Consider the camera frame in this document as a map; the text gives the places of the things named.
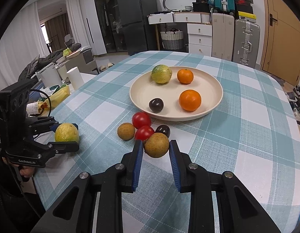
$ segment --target blue and white tablecloth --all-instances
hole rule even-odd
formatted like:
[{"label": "blue and white tablecloth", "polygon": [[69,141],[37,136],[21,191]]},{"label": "blue and white tablecloth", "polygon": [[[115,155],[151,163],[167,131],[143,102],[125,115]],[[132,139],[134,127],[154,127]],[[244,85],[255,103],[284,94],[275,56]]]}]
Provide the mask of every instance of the blue and white tablecloth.
[{"label": "blue and white tablecloth", "polygon": [[[221,83],[220,105],[197,120],[167,122],[180,151],[208,171],[232,171],[262,204],[282,232],[291,232],[300,213],[300,134],[281,86],[267,74],[217,58],[181,52],[147,51],[99,74],[52,113],[60,123],[79,125],[80,150],[57,155],[34,177],[47,209],[78,176],[96,174],[121,161],[134,140],[117,136],[138,109],[129,98],[132,83],[154,66],[188,66]],[[54,134],[38,141],[54,141]],[[122,195],[124,232],[188,232],[190,194],[174,185],[168,154],[144,154],[137,191]],[[215,211],[216,231],[219,232]]]}]

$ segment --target door frame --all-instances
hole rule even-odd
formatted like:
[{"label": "door frame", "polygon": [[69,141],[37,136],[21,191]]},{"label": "door frame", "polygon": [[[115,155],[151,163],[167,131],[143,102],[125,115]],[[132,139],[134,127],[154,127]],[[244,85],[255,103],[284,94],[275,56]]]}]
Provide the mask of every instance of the door frame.
[{"label": "door frame", "polygon": [[[269,18],[269,6],[268,6],[268,0],[264,0],[264,11],[265,11],[265,31],[264,31],[264,42],[263,42],[263,50],[262,50],[262,56],[261,56],[261,70],[266,71],[269,68],[269,65],[267,62],[265,62],[266,57],[266,50],[268,46],[268,38],[269,34],[274,34],[273,32],[269,32],[269,25],[270,25],[270,18]],[[298,79],[296,84],[298,84],[300,81],[300,71],[298,75]]]}]

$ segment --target silver suitcase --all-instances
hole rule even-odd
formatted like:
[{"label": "silver suitcase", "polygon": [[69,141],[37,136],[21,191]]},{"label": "silver suitcase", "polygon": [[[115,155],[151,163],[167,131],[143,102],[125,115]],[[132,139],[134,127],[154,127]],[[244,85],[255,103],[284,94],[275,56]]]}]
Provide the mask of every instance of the silver suitcase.
[{"label": "silver suitcase", "polygon": [[234,17],[226,14],[212,14],[211,56],[232,60],[234,42]]},{"label": "silver suitcase", "polygon": [[259,41],[259,25],[243,19],[236,19],[232,61],[255,68],[258,56]]}]

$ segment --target small orange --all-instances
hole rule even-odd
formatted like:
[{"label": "small orange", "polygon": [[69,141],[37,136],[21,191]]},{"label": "small orange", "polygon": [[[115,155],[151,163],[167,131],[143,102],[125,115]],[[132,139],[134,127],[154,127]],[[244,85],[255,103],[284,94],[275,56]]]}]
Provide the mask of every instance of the small orange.
[{"label": "small orange", "polygon": [[202,103],[201,95],[195,90],[188,89],[179,96],[180,106],[187,111],[197,110]]},{"label": "small orange", "polygon": [[189,69],[180,69],[177,73],[177,79],[183,84],[190,84],[193,81],[194,75]]}]

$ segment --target ceiling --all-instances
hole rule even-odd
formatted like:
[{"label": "ceiling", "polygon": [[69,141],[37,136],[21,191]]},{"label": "ceiling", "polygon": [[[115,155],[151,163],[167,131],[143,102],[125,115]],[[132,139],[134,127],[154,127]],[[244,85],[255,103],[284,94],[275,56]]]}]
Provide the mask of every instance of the ceiling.
[{"label": "ceiling", "polygon": [[53,3],[43,8],[38,9],[40,24],[43,24],[47,20],[67,13],[66,4],[63,2]]}]

